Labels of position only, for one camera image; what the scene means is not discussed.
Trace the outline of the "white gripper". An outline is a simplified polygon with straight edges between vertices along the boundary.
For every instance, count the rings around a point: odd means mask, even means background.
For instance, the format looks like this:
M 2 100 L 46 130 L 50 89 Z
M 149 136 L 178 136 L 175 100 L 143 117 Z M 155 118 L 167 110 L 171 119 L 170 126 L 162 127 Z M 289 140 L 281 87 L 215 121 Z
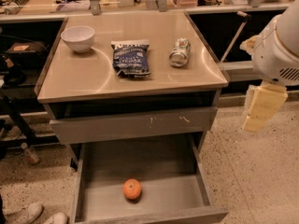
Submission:
M 241 43 L 239 48 L 252 55 L 255 73 L 286 86 L 299 85 L 299 17 L 282 14 L 265 28 Z M 242 129 L 261 131 L 288 98 L 285 86 L 263 81 L 249 85 L 244 103 Z

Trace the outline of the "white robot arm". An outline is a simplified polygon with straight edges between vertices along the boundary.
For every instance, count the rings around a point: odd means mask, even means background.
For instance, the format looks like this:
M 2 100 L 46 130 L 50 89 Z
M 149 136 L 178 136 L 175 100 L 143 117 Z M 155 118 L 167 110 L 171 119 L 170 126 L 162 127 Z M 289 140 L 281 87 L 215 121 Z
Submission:
M 241 43 L 251 56 L 259 86 L 249 85 L 242 129 L 256 133 L 279 111 L 288 98 L 287 87 L 299 84 L 299 0 L 294 0 L 264 29 Z

